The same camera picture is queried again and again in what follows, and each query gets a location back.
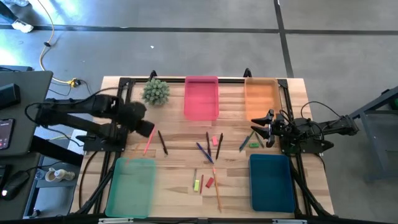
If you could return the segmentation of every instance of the small plant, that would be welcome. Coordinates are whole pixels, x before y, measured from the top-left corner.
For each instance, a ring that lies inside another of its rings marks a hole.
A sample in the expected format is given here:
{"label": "small plant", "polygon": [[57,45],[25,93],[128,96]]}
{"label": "small plant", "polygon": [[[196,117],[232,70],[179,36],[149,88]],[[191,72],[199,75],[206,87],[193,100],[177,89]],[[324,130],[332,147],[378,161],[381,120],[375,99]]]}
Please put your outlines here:
{"label": "small plant", "polygon": [[142,99],[150,105],[163,105],[169,101],[170,88],[166,82],[151,79],[145,84]]}

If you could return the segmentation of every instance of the blue bin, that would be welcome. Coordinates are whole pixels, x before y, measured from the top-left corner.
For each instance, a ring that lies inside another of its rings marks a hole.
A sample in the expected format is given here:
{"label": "blue bin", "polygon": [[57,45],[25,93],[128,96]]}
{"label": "blue bin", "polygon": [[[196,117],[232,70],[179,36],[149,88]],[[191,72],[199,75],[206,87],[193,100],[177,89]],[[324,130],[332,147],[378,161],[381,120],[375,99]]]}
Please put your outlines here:
{"label": "blue bin", "polygon": [[294,212],[289,158],[252,154],[249,159],[251,203],[258,212]]}

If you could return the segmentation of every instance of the orange bin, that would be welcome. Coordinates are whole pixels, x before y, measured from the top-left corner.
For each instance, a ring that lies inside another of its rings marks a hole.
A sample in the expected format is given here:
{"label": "orange bin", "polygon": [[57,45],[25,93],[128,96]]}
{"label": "orange bin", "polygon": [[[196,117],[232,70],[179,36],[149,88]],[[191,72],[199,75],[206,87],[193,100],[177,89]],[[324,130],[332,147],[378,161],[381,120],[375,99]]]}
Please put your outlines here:
{"label": "orange bin", "polygon": [[279,86],[276,78],[245,78],[244,100],[246,119],[263,118],[269,109],[275,114],[282,109]]}

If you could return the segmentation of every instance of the black pencil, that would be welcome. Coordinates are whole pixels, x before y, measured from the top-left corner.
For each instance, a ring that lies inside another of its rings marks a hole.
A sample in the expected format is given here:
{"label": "black pencil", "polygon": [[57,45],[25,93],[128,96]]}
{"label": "black pencil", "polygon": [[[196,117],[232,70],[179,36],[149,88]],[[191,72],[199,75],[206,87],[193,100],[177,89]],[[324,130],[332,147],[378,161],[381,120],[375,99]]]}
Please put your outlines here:
{"label": "black pencil", "polygon": [[159,130],[157,130],[157,133],[159,134],[160,141],[162,142],[162,145],[163,145],[163,151],[164,151],[164,153],[166,153],[166,155],[168,155],[168,153],[167,153],[167,149],[166,149],[166,145],[164,144],[164,141],[163,141],[163,138],[162,138],[162,134],[160,133],[160,131],[159,131]]}
{"label": "black pencil", "polygon": [[216,160],[218,159],[218,154],[220,153],[220,147],[221,147],[221,142],[222,141],[223,141],[223,133],[221,133],[220,140],[218,141]]}
{"label": "black pencil", "polygon": [[209,140],[209,133],[208,132],[206,132],[206,140],[207,140],[207,153],[211,157],[210,140]]}

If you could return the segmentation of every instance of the pink bin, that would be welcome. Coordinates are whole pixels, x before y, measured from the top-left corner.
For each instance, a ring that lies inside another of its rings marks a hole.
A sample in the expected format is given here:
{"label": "pink bin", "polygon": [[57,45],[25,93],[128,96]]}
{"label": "pink bin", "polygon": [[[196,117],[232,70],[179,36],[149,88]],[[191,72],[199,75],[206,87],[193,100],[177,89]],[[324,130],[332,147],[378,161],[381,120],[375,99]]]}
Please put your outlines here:
{"label": "pink bin", "polygon": [[192,121],[214,121],[218,113],[218,78],[185,78],[185,117]]}

